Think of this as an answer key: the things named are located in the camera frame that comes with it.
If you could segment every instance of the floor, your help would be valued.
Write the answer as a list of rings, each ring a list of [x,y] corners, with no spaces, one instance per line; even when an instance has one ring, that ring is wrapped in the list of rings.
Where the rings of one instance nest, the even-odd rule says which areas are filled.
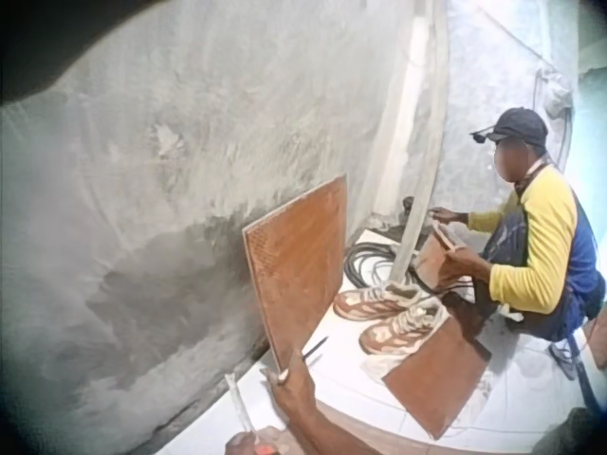
[[[365,231],[359,242],[390,243]],[[370,275],[371,264],[363,272]],[[389,270],[380,269],[381,276]],[[345,279],[342,290],[354,286]],[[327,311],[304,351],[322,337],[324,345],[308,363],[316,382],[317,398],[329,407],[380,428],[388,433],[429,446],[479,452],[528,453],[551,428],[562,422],[573,407],[582,407],[578,381],[569,381],[545,351],[547,342],[532,337],[516,338],[505,331],[501,321],[487,325],[481,342],[492,359],[479,390],[470,398],[456,421],[438,441],[432,438],[393,398],[382,383],[371,379],[360,367],[366,355],[359,347],[360,332],[373,322],[351,322]],[[599,403],[607,407],[607,374],[600,371],[587,347],[582,330],[576,333],[582,361]],[[256,428],[285,428],[273,406],[260,369],[273,368],[267,353],[238,382]],[[160,455],[224,453],[226,441],[242,431],[237,414],[226,394],[186,428]]]

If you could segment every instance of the sneaker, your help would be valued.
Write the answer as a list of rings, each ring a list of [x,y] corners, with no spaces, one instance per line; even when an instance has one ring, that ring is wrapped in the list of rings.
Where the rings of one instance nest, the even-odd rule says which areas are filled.
[[[360,334],[367,354],[410,355],[437,330],[449,313],[436,297],[421,300],[407,311],[372,325]]]
[[[385,319],[415,305],[422,297],[417,284],[386,282],[383,286],[340,292],[333,311],[349,320]]]

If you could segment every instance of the yellow long-sleeve shirt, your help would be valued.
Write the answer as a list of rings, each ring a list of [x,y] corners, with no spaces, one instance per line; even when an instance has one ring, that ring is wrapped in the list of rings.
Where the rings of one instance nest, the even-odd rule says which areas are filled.
[[[513,191],[496,211],[471,213],[468,227],[493,231],[505,213],[516,208]],[[564,287],[569,252],[576,231],[578,212],[573,193],[564,177],[548,166],[529,184],[521,198],[527,214],[527,265],[496,264],[491,268],[491,298],[520,311],[549,314],[556,308]]]

